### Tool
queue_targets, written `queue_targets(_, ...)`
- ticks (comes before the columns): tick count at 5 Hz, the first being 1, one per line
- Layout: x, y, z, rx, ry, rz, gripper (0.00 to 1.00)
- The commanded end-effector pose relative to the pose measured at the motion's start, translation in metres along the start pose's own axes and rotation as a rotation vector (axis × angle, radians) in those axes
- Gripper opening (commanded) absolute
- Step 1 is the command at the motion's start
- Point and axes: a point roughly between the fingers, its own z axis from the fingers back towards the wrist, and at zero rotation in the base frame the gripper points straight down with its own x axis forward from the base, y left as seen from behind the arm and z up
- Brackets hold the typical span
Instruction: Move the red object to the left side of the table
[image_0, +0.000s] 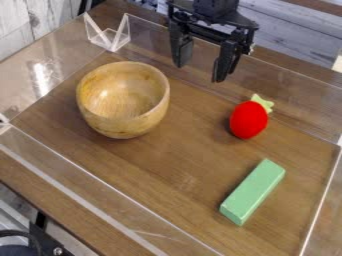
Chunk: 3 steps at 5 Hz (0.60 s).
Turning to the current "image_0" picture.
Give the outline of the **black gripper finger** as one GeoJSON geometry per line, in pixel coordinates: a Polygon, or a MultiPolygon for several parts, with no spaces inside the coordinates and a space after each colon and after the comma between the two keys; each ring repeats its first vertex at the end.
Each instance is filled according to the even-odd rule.
{"type": "Polygon", "coordinates": [[[188,27],[171,20],[168,24],[172,61],[181,68],[192,57],[193,40],[188,27]]]}
{"type": "Polygon", "coordinates": [[[225,40],[220,44],[219,56],[213,61],[212,81],[223,82],[237,65],[241,55],[241,47],[235,41],[225,40]]]}

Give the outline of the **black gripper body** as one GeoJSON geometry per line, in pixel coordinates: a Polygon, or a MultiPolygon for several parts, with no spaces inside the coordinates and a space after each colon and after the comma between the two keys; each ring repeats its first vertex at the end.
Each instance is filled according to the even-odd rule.
{"type": "Polygon", "coordinates": [[[213,43],[231,40],[241,47],[243,54],[251,53],[259,25],[239,13],[239,0],[165,0],[165,3],[173,37],[196,36],[213,43]]]}

